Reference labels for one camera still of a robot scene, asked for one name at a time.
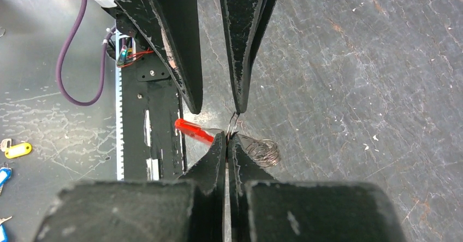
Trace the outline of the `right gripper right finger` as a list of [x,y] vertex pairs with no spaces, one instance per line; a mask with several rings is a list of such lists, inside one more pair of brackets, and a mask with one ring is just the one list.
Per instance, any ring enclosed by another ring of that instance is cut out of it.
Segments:
[[247,233],[245,183],[254,180],[275,180],[248,154],[247,148],[251,143],[249,137],[243,137],[238,133],[231,134],[227,143],[232,241],[242,241],[243,235]]

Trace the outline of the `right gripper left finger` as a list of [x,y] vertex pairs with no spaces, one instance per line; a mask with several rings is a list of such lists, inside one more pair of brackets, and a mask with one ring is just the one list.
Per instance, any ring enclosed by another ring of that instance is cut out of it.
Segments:
[[194,184],[189,241],[224,240],[225,155],[224,132],[218,132],[206,154],[180,178]]

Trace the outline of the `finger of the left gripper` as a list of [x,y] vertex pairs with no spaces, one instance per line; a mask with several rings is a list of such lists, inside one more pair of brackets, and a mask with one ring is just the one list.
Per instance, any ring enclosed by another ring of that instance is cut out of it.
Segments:
[[203,77],[197,0],[114,0],[124,34],[143,40],[161,59],[193,114],[201,112]]
[[247,110],[251,73],[277,0],[220,0],[232,94],[237,113]]

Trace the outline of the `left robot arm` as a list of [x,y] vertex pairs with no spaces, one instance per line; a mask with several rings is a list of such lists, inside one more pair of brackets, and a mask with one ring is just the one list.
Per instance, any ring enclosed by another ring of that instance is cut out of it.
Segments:
[[[190,112],[203,104],[197,0],[95,0],[160,57]],[[247,110],[251,74],[277,0],[219,0],[236,112]]]

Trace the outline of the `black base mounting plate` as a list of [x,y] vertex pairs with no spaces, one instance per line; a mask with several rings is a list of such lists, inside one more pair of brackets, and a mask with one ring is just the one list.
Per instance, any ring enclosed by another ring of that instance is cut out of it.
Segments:
[[117,51],[138,55],[133,63],[117,64],[122,77],[123,180],[176,179],[187,168],[185,137],[174,126],[183,114],[177,87],[157,54],[142,55],[135,40],[119,32],[116,41]]

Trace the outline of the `yellow key tag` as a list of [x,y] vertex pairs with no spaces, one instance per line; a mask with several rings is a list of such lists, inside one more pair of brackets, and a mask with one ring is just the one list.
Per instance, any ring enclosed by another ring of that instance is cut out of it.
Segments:
[[28,155],[32,152],[32,145],[30,143],[13,144],[12,139],[3,139],[1,141],[1,151],[8,159],[18,158]]

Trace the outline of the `blue key tag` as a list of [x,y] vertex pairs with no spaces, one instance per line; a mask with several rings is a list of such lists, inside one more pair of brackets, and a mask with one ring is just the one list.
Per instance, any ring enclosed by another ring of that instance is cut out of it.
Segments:
[[1,188],[0,191],[2,192],[5,183],[11,178],[13,170],[8,166],[5,162],[1,166]]
[[12,216],[9,216],[9,217],[6,217],[6,218],[1,218],[0,220],[0,242],[8,242],[9,241],[9,238],[8,238],[8,235],[7,235],[7,231],[6,231],[6,228],[4,227],[4,223],[8,220],[10,220],[12,218]]

